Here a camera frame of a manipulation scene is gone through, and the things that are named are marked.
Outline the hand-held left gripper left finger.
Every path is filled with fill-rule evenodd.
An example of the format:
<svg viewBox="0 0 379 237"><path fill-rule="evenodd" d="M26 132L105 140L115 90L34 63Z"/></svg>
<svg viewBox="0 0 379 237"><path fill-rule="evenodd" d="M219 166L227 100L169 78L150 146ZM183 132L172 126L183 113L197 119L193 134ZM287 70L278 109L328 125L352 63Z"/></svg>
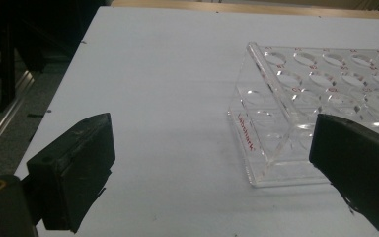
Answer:
<svg viewBox="0 0 379 237"><path fill-rule="evenodd" d="M105 189L115 161L111 115L84 118L27 162L33 222L77 232Z"/></svg>

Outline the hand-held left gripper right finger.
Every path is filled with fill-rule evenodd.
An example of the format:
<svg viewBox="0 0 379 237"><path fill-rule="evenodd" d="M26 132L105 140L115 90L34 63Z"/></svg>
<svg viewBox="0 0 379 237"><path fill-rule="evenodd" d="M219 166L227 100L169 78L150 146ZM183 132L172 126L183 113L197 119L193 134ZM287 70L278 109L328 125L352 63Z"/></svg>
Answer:
<svg viewBox="0 0 379 237"><path fill-rule="evenodd" d="M349 208L379 231L379 133L346 118L319 114L309 161Z"/></svg>

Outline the clear acrylic tube rack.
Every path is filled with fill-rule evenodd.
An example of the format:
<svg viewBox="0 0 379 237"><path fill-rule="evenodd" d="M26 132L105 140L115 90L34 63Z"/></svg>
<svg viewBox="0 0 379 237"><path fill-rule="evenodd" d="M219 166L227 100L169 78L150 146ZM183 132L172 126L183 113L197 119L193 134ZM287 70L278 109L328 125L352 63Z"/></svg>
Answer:
<svg viewBox="0 0 379 237"><path fill-rule="evenodd" d="M326 182L309 161L319 114L379 133L379 49L249 43L228 115L252 186Z"/></svg>

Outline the black metal stand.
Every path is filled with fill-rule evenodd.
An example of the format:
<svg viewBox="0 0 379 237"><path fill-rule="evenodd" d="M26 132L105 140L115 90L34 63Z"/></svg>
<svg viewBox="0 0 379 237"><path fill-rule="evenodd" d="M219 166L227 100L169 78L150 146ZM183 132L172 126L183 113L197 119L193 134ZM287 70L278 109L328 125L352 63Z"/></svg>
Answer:
<svg viewBox="0 0 379 237"><path fill-rule="evenodd" d="M6 21L1 31L1 99L0 112L12 103L15 98L15 62L13 25Z"/></svg>

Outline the wooden table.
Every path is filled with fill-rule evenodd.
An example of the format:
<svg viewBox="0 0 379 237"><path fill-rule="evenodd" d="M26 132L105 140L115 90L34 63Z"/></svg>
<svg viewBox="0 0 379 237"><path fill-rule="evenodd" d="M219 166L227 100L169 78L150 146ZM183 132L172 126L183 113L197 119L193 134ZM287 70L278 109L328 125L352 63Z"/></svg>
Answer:
<svg viewBox="0 0 379 237"><path fill-rule="evenodd" d="M379 11L344 10L317 7L289 7L249 4L208 3L175 0L113 0L112 7L162 8L208 12L296 15L338 18L379 19Z"/></svg>

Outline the metal floor rail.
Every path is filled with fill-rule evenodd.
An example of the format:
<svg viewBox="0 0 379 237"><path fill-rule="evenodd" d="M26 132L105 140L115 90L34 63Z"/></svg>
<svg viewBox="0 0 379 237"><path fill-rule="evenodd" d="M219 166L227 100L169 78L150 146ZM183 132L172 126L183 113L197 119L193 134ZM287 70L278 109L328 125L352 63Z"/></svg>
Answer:
<svg viewBox="0 0 379 237"><path fill-rule="evenodd" d="M23 104L26 96L28 95L31 87L35 83L33 74L26 70L22 76L16 81L15 84L15 99L5 108L3 112L0 112L0 137L6 130L15 114Z"/></svg>

